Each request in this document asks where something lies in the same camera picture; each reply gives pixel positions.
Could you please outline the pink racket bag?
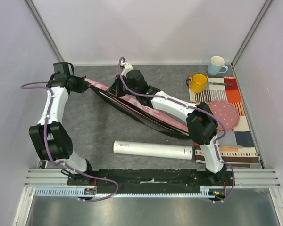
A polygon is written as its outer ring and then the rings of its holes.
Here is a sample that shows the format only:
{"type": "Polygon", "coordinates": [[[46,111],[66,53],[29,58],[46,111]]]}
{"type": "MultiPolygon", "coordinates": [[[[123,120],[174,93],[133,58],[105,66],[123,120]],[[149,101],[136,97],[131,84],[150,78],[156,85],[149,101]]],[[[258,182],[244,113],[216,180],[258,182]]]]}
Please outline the pink racket bag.
{"type": "Polygon", "coordinates": [[[165,114],[140,104],[135,98],[125,95],[116,97],[108,92],[108,86],[94,80],[85,79],[91,90],[110,106],[121,111],[137,122],[146,125],[164,135],[182,140],[189,140],[188,128],[182,122],[165,114]]]}

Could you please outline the pink dotted plate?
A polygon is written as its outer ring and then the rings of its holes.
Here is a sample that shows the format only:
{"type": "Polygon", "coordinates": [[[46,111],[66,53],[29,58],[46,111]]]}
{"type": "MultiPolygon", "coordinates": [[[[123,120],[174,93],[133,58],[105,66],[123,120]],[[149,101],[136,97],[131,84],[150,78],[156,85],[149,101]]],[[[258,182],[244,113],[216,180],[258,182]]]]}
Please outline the pink dotted plate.
{"type": "Polygon", "coordinates": [[[224,100],[215,100],[208,103],[212,114],[217,117],[226,130],[232,130],[239,124],[240,116],[236,107],[224,100]]]}

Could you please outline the light blue mug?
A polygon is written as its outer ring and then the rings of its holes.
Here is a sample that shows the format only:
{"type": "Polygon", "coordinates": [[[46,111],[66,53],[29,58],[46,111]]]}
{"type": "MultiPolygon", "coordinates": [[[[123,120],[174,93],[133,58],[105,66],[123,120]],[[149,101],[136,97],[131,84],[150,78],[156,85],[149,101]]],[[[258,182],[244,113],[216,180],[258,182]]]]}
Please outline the light blue mug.
{"type": "Polygon", "coordinates": [[[219,74],[226,73],[228,71],[228,66],[225,65],[225,60],[219,56],[213,56],[210,59],[210,63],[208,65],[208,75],[216,76],[219,74]]]}

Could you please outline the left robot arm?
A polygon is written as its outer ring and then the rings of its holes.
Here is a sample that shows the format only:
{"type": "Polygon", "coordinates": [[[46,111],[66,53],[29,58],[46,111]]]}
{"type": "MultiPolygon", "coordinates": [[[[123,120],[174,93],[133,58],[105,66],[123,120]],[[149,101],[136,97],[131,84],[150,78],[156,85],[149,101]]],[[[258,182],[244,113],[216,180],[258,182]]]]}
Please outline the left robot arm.
{"type": "Polygon", "coordinates": [[[83,185],[90,185],[94,180],[91,164],[75,153],[73,142],[62,125],[70,93],[84,93],[89,87],[84,77],[74,76],[72,63],[54,63],[53,68],[54,73],[45,86],[41,86],[41,82],[33,82],[21,87],[47,91],[44,111],[38,123],[29,128],[29,136],[40,160],[55,166],[63,165],[78,173],[77,178],[83,185]]]}

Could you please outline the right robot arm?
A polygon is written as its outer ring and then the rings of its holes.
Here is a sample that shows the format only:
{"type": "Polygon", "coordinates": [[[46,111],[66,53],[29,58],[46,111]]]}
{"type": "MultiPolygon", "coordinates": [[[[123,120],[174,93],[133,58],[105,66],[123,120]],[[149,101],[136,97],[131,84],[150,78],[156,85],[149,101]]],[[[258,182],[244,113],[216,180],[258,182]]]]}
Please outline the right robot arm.
{"type": "Polygon", "coordinates": [[[226,170],[217,145],[217,118],[209,106],[201,102],[192,104],[174,98],[160,89],[150,86],[140,70],[131,70],[126,75],[117,75],[108,92],[116,97],[135,96],[143,106],[162,110],[185,121],[189,138],[201,146],[205,157],[207,181],[218,185],[224,179],[226,170]]]}

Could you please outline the yellow mug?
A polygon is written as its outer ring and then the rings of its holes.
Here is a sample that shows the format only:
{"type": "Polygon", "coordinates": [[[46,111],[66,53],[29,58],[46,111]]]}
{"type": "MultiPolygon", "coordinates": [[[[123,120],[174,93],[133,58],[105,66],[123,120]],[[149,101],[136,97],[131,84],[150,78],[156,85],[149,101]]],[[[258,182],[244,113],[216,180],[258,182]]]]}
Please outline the yellow mug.
{"type": "Polygon", "coordinates": [[[185,83],[192,92],[201,93],[208,83],[208,78],[206,75],[198,73],[191,78],[187,78],[185,83]]]}

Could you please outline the orange patchwork cloth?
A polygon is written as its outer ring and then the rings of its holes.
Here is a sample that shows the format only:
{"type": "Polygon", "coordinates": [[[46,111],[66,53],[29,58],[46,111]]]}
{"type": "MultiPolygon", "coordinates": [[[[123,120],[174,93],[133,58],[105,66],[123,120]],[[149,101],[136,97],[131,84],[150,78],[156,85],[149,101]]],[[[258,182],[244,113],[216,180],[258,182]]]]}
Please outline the orange patchwork cloth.
{"type": "Polygon", "coordinates": [[[233,104],[239,112],[239,124],[232,130],[228,130],[226,135],[220,139],[219,146],[241,145],[242,149],[237,152],[221,152],[222,158],[236,167],[249,168],[252,164],[259,164],[258,154],[247,122],[246,113],[242,103],[242,98],[234,77],[208,78],[210,82],[231,83],[232,86],[207,85],[201,93],[194,93],[189,90],[190,101],[192,103],[224,100],[233,104]]]}

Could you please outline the white shuttlecock tube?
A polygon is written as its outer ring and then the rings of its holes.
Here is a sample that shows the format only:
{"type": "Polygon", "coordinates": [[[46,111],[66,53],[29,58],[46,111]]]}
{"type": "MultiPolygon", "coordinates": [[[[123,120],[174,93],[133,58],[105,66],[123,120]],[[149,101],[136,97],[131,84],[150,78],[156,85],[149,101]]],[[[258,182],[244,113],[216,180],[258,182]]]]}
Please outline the white shuttlecock tube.
{"type": "Polygon", "coordinates": [[[191,160],[193,148],[191,146],[161,145],[138,142],[115,141],[113,152],[147,157],[191,160]]]}

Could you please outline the silver fork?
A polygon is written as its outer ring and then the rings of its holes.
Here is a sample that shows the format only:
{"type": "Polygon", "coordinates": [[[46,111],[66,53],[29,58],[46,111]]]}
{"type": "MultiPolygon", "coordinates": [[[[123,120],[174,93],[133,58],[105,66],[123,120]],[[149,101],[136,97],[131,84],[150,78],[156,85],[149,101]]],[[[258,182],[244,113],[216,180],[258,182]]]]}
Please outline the silver fork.
{"type": "Polygon", "coordinates": [[[241,145],[234,145],[234,146],[220,146],[220,150],[223,152],[237,152],[239,149],[242,149],[243,146],[241,145]]]}

